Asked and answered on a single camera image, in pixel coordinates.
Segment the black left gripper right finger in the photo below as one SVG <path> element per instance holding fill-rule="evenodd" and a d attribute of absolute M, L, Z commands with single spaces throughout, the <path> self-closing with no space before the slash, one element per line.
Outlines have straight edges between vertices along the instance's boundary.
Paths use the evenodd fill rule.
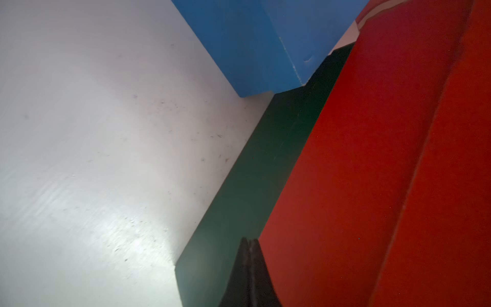
<path fill-rule="evenodd" d="M 249 243 L 249 299 L 253 307 L 281 307 L 274 290 L 260 243 L 253 239 Z"/>

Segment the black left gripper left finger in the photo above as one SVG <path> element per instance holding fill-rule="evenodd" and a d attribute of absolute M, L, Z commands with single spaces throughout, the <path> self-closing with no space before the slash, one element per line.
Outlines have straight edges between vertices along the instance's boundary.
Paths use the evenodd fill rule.
<path fill-rule="evenodd" d="M 219 307 L 248 307 L 250 305 L 250 258 L 249 241 L 243 237 Z"/>

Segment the green shoebox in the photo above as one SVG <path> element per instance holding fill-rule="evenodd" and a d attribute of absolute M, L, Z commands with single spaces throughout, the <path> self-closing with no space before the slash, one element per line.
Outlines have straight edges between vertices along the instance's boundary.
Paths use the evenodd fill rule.
<path fill-rule="evenodd" d="M 184 306 L 217 306 L 242 238 L 259 238 L 345 65 L 329 55 L 308 84 L 273 96 L 175 267 Z"/>

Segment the red shoebox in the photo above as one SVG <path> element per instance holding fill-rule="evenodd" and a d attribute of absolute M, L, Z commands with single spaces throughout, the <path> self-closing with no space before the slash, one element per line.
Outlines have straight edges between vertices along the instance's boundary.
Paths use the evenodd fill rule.
<path fill-rule="evenodd" d="M 283 306 L 490 305 L 490 2 L 368 19 L 260 236 Z"/>

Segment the blue shoebox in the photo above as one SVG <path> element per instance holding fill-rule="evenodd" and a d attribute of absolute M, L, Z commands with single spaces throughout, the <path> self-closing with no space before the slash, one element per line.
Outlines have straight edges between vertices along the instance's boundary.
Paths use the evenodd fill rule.
<path fill-rule="evenodd" d="M 240 97 L 304 86 L 367 4 L 174 1 Z"/>

